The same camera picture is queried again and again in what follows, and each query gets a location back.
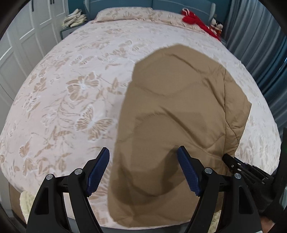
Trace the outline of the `cream folded cloth pile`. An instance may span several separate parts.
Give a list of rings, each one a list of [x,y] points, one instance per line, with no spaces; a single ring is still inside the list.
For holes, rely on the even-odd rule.
[[[87,16],[80,9],[75,9],[71,14],[66,16],[63,20],[62,28],[72,28],[79,26],[87,21]]]

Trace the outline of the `stuffed toy on nightstand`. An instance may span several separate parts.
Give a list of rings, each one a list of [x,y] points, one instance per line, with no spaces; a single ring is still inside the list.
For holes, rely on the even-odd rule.
[[[217,36],[220,36],[223,31],[223,24],[213,18],[210,23],[210,30]]]

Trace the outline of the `pink floral butterfly bedspread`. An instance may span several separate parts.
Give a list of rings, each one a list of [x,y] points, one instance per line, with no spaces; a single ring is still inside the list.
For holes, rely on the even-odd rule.
[[[118,123],[135,65],[153,52],[183,45],[225,67],[251,103],[232,156],[271,173],[281,139],[251,74],[221,42],[197,26],[118,20],[90,22],[56,45],[20,88],[1,132],[1,170],[19,192],[35,195],[44,177],[68,175],[110,151],[110,163],[89,201],[103,227],[121,228],[107,204]],[[128,229],[154,227],[131,227]]]

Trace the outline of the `blue bedside table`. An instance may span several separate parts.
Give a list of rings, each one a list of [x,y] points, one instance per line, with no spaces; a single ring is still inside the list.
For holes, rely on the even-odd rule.
[[[79,29],[80,27],[82,27],[83,25],[87,24],[87,22],[84,22],[78,26],[75,26],[75,27],[69,27],[69,28],[65,28],[65,29],[62,29],[60,31],[60,37],[61,39],[63,40],[64,38],[66,38],[67,36],[69,36],[71,33],[73,33],[74,31],[76,31],[77,29]]]

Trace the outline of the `blue upholstered headboard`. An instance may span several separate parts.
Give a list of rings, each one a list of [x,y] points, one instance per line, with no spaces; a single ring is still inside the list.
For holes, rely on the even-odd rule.
[[[204,23],[212,20],[216,4],[206,0],[96,0],[84,1],[87,15],[94,19],[97,14],[112,7],[149,7],[180,14],[183,8],[195,13]]]

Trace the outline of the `white panelled wardrobe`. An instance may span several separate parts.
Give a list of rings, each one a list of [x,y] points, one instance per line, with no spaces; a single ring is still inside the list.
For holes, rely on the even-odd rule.
[[[60,42],[67,14],[66,0],[28,1],[1,38],[1,127],[28,75]]]

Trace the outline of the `red knitted garment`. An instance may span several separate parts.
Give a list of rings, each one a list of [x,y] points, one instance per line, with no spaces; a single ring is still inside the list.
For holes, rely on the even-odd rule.
[[[205,32],[207,32],[210,36],[216,38],[217,40],[220,41],[220,38],[215,34],[213,33],[208,26],[206,26],[202,21],[201,19],[195,15],[192,11],[190,11],[189,9],[187,8],[183,8],[182,9],[182,15],[184,15],[183,17],[183,22],[187,23],[187,24],[190,24],[190,25],[193,25],[193,24],[196,24],[198,25],[201,29],[203,29]]]

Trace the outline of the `cream fluffy blanket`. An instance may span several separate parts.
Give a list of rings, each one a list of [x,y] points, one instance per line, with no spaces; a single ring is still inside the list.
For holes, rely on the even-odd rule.
[[[34,200],[35,200],[35,196],[30,194],[27,191],[23,191],[20,194],[19,204],[20,204],[20,208],[21,208],[21,211],[22,211],[22,214],[23,214],[23,217],[26,223],[28,222],[29,214],[33,206]]]

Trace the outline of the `tan quilted puffer jacket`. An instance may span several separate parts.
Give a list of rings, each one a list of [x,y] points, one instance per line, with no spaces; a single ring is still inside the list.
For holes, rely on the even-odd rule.
[[[189,221],[198,197],[177,149],[226,174],[222,156],[235,154],[250,110],[225,67],[190,47],[166,47],[139,61],[118,123],[107,195],[113,220],[128,228]]]

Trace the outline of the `floral pillow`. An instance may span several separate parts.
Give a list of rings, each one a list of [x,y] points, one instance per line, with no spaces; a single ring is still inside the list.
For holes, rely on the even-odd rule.
[[[167,24],[177,24],[182,22],[184,15],[163,11],[153,10],[150,7],[113,7],[100,11],[93,23],[118,21],[118,20],[147,20],[163,22]]]

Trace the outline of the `blue-grey curtain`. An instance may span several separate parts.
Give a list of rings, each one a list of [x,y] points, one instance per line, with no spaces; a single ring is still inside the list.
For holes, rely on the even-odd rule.
[[[286,128],[286,34],[260,1],[232,1],[223,37],[227,49],[254,78],[282,134]]]

